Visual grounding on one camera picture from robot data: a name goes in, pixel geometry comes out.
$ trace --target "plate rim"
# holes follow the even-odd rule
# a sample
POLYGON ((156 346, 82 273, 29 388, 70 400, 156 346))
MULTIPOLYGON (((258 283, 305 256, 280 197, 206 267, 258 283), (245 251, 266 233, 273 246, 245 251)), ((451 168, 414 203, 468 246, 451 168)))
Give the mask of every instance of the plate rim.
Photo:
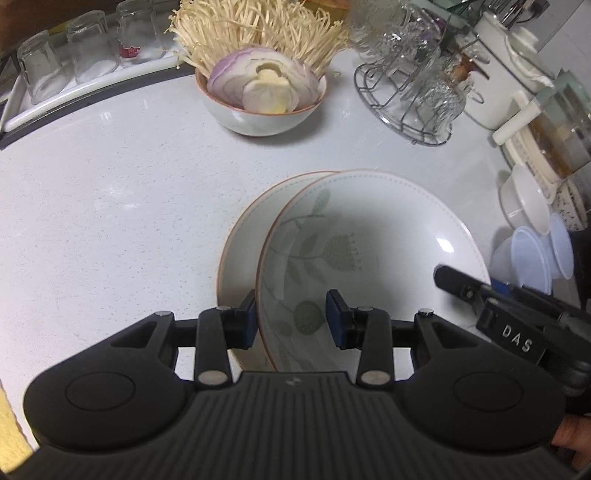
MULTIPOLYGON (((339 171, 338 170, 314 170, 314 171, 307 171, 307 172, 300 173, 300 174, 294 175, 292 177, 286 178, 284 180, 281 180, 280 182, 275 183, 271 187, 267 188, 264 192, 262 192, 259 196, 257 196, 251 203, 249 203, 248 206, 242 211, 242 213, 240 214, 240 216, 237 218, 237 220, 232 225, 232 228, 230 229, 230 233, 226 237, 226 242, 224 243, 224 246, 223 246, 223 249, 222 249, 222 253, 220 255, 220 259, 217 262, 215 289, 216 289, 216 301, 217 301, 218 305, 220 303, 220 295, 221 295, 221 289, 222 289, 222 270, 223 270, 223 265, 226 264, 226 261, 228 259, 228 253, 229 253, 229 250, 230 250, 231 239, 236 236, 236 233, 238 232, 238 230, 240 230, 240 228, 242 227, 242 225, 245 223, 245 221, 248 218, 248 216, 254 211, 254 210, 251 210, 251 209, 257 203, 260 203, 260 202, 264 201, 265 200, 265 197, 269 196, 273 190, 277 189, 278 187, 281 187, 283 184, 288 183, 289 181, 293 181, 295 179, 299 179, 301 177, 305 177, 305 176, 312 175, 312 174, 320 174, 320 173, 326 173, 326 176, 331 176, 331 175, 333 175, 335 173, 339 173, 339 171)), ((326 176, 325 177, 321 177, 321 178, 315 180, 312 183, 315 183, 318 180, 322 180, 323 178, 326 178, 326 176)), ((273 225, 275 225, 275 220, 276 219, 273 220, 273 223, 271 224, 271 228, 273 227, 273 225)), ((268 235, 269 235, 269 232, 267 232, 267 234, 265 236, 265 242, 263 243, 263 248, 265 247, 265 244, 266 244, 268 235)), ((261 253, 262 253, 262 248, 261 248, 261 252, 259 253, 259 260, 256 263, 256 275, 258 275, 258 266, 260 264, 261 253)), ((255 275, 255 292, 256 292, 256 275, 255 275)), ((256 316, 256 323, 257 323, 257 325, 259 323, 258 315, 256 316)), ((267 354, 267 357, 269 357, 269 352, 267 350, 266 345, 265 345, 265 353, 267 354)), ((240 368, 242 368, 244 370, 244 367, 238 361, 237 358, 236 358, 236 362, 238 363, 238 365, 240 366, 240 368)), ((273 364, 272 361, 271 361, 271 365, 275 369, 275 371, 277 371, 277 368, 273 364)))
MULTIPOLYGON (((386 171, 386 170, 377 170, 374 168, 352 168, 349 170, 342 170, 342 171, 337 171, 335 173, 329 174, 326 177, 322 177, 316 181, 313 181, 312 183, 310 183, 307 187, 303 188, 302 190, 300 190, 289 202, 287 202, 287 204, 281 209, 281 212, 279 213, 279 215, 277 215, 277 217, 275 218, 275 220, 273 221, 273 224, 271 225, 271 228, 269 228, 269 231, 267 232, 267 236, 265 237, 265 242, 263 243, 262 249, 261 249, 261 254, 259 256, 259 261, 258 264, 256 266, 256 282, 255 282, 255 301, 257 304, 257 310, 258 310, 258 305, 259 305, 259 301, 260 301, 260 287, 259 287, 259 279, 261 278, 261 268, 262 268, 262 260, 263 260, 263 252, 265 252, 265 250, 268 247, 268 244, 271 240, 271 233, 275 231, 276 227, 277 227, 277 223, 279 222, 279 218, 283 217, 283 214, 285 213, 285 211, 287 209, 289 209, 293 203, 295 203, 300 196, 308 189, 313 188, 318 182, 324 181, 324 180, 330 180, 336 176, 339 175, 350 175, 350 174, 355 174, 355 173, 361 173, 361 174, 379 174, 380 176, 387 176, 387 177, 394 177, 397 180, 402 180, 404 183, 409 184, 410 186, 415 187, 416 189, 418 189, 419 191, 421 191, 423 194, 426 194, 428 197, 431 197, 436 203, 438 203, 440 206, 442 206, 444 209, 446 209, 448 211, 448 213, 451 215, 451 217, 456 220, 459 225, 462 227, 464 233, 466 234, 469 242, 472 243, 473 249, 476 251, 476 253, 478 253, 478 257, 480 258, 480 261, 482 263, 482 267, 483 267, 483 272, 485 273, 485 280, 488 284, 491 283, 491 277, 488 273, 488 268, 486 267, 486 262, 484 261, 484 257, 482 256, 482 252, 480 251, 480 248, 478 248, 478 245, 476 243, 476 241, 474 240, 474 237, 472 236, 472 233, 470 232, 470 230, 468 230, 468 227, 466 226, 466 224, 461 220, 461 218, 458 217, 458 215, 447 206, 447 204, 441 200, 441 198, 439 198, 437 195, 435 195, 433 192, 431 192, 430 190, 427 190, 425 187, 423 187, 422 185, 418 184, 417 182, 415 182, 414 180, 410 180, 406 177, 403 177, 402 175, 398 175, 396 173, 392 173, 390 171, 386 171)), ((275 364, 275 361, 273 360, 273 357, 271 356, 271 354, 269 353, 269 347, 267 345, 267 341, 265 340, 265 335, 262 332, 261 329, 261 322, 259 321, 258 318, 258 314, 256 316, 256 320, 258 323, 258 331, 259 334, 261 335, 261 340, 262 340, 262 344, 263 347, 265 348, 265 352, 267 353, 267 357, 269 358, 269 361, 273 367, 273 369, 275 371, 279 371, 277 368, 277 365, 275 364)))

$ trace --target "white plate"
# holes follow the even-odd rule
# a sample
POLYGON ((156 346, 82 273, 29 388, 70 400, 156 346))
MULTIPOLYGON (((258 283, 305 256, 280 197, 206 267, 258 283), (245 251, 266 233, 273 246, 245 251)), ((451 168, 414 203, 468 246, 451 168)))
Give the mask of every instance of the white plate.
MULTIPOLYGON (((261 255, 256 299, 269 357, 282 371, 345 370, 354 376, 359 351, 335 347, 324 318, 331 288, 351 306, 378 307, 394 319, 411 320, 419 308, 431 307, 473 327, 470 308, 435 286, 439 264, 490 282, 468 230, 430 192, 370 170, 314 182, 281 212, 261 255)), ((397 378, 412 372, 410 362, 399 363, 397 378)))
MULTIPOLYGON (((267 190, 244 211, 234 225, 217 271, 217 304, 238 306, 255 287, 256 268, 269 228, 285 205, 310 183, 334 173, 315 171, 282 181, 267 190)), ((260 335, 250 350, 234 350, 245 370, 271 371, 260 335)))

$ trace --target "cut onion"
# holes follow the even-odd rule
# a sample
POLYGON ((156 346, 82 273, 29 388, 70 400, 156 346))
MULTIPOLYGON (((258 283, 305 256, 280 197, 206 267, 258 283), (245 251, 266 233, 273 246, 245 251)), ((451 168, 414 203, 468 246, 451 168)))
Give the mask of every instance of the cut onion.
POLYGON ((289 113, 314 105, 318 79, 304 63, 268 47, 248 47, 221 59, 207 91, 222 102, 255 113, 289 113))

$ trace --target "table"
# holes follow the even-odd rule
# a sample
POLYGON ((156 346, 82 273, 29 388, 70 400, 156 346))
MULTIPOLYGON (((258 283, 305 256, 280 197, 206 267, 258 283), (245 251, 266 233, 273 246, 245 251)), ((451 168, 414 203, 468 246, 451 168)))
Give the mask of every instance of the table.
MULTIPOLYGON (((193 77, 79 110, 0 153, 0 379, 25 434, 28 383, 157 310, 216 304, 226 237, 262 192, 313 170, 377 168, 423 185, 470 229, 485 261, 510 235, 509 167, 465 116, 448 144, 412 145, 359 99, 341 52, 329 94, 298 128, 246 138, 218 125, 193 77)), ((177 367, 191 375, 184 354, 177 367)))

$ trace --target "yellow cloth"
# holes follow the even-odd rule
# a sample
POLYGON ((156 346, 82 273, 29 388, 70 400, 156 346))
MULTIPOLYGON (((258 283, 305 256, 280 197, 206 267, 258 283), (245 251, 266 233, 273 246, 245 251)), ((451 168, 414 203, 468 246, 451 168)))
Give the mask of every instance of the yellow cloth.
POLYGON ((27 443, 0 384, 0 470, 10 472, 23 463, 33 449, 27 443))

